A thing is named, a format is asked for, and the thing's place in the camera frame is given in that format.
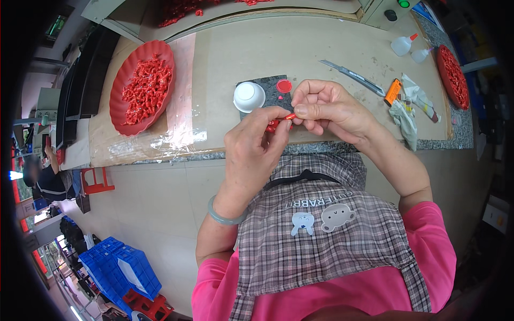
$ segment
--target workbench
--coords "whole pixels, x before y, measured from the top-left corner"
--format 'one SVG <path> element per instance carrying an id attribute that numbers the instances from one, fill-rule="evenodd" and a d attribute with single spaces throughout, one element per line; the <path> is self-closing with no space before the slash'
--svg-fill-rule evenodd
<path id="1" fill-rule="evenodd" d="M 273 34 L 279 27 L 282 36 Z M 172 102 L 153 126 L 135 137 L 119 135 L 109 116 L 114 77 L 124 59 L 138 46 L 122 37 L 105 77 L 98 114 L 79 121 L 78 141 L 68 148 L 66 166 L 62 169 L 222 159 L 223 135 L 239 122 L 238 111 L 232 104 L 235 84 L 276 74 L 286 74 L 293 90 L 305 78 L 341 83 L 402 140 L 400 129 L 381 97 L 330 70 L 319 59 L 353 70 L 386 91 L 394 78 L 400 79 L 405 72 L 427 92 L 435 110 L 442 115 L 441 122 L 434 124 L 415 107 L 417 149 L 473 148 L 471 111 L 457 109 L 448 99 L 434 56 L 417 65 L 409 54 L 397 57 L 392 52 L 392 39 L 415 32 L 419 37 L 411 51 L 444 44 L 456 56 L 448 36 L 415 13 L 403 17 L 389 31 L 338 19 L 286 16 L 230 23 L 187 35 L 169 43 L 177 67 Z M 455 115 L 460 115 L 461 125 L 451 124 Z M 337 141 L 330 133 L 317 137 L 296 126 L 284 154 L 345 152 L 356 149 Z"/>

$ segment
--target white plastic bottle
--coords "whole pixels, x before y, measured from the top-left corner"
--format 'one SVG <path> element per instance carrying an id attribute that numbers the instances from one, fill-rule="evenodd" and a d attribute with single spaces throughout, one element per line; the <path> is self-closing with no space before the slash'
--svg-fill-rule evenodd
<path id="1" fill-rule="evenodd" d="M 416 64 L 420 64 L 425 60 L 425 58 L 428 56 L 428 53 L 434 49 L 433 47 L 430 49 L 421 49 L 421 50 L 414 50 L 411 54 L 412 59 L 416 62 Z"/>
<path id="2" fill-rule="evenodd" d="M 411 43 L 414 39 L 416 39 L 417 33 L 413 34 L 410 37 L 398 37 L 393 42 L 391 42 L 391 48 L 398 56 L 403 56 L 409 49 L 411 49 Z"/>

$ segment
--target black knob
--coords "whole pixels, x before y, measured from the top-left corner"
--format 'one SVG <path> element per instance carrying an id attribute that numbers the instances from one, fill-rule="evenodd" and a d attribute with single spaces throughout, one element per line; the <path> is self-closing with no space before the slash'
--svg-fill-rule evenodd
<path id="1" fill-rule="evenodd" d="M 394 10 L 386 10 L 384 12 L 384 15 L 386 16 L 387 20 L 389 20 L 389 21 L 398 20 L 398 17 L 396 16 L 396 12 L 394 12 Z"/>

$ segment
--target green button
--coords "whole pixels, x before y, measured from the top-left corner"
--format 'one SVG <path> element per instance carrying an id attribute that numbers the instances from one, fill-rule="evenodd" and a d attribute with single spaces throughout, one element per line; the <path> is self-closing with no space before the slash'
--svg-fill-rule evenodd
<path id="1" fill-rule="evenodd" d="M 402 8 L 408 8 L 411 4 L 406 0 L 398 0 L 398 3 L 400 4 L 400 7 Z"/>

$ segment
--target granite countertop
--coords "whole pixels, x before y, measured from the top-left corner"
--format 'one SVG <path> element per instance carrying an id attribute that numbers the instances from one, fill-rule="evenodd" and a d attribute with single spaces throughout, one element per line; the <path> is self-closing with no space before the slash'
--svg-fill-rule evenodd
<path id="1" fill-rule="evenodd" d="M 426 20 L 421 15 L 415 13 L 420 24 L 424 28 L 428 40 L 433 47 L 439 47 L 445 45 L 448 47 L 453 55 L 457 57 L 453 44 L 450 41 L 448 35 L 431 22 Z M 471 110 L 466 111 L 457 108 L 453 102 L 448 99 L 450 104 L 450 112 L 452 118 L 456 115 L 461 116 L 462 123 L 460 126 L 453 125 L 453 138 L 449 140 L 424 140 L 420 139 L 417 141 L 417 150 L 429 150 L 429 149 L 471 149 L 473 148 L 473 121 L 471 117 Z M 318 142 L 312 144 L 292 144 L 287 145 L 283 155 L 298 155 L 298 154 L 341 154 L 341 153 L 352 153 L 358 152 L 358 150 L 351 144 L 345 142 Z M 185 157 L 176 157 L 170 160 L 170 163 L 181 162 L 181 161 L 195 161 L 195 160 L 210 160 L 210 159 L 224 159 L 224 152 L 208 153 L 190 155 Z M 133 164 L 148 164 L 161 162 L 159 160 L 146 160 L 135 162 Z"/>

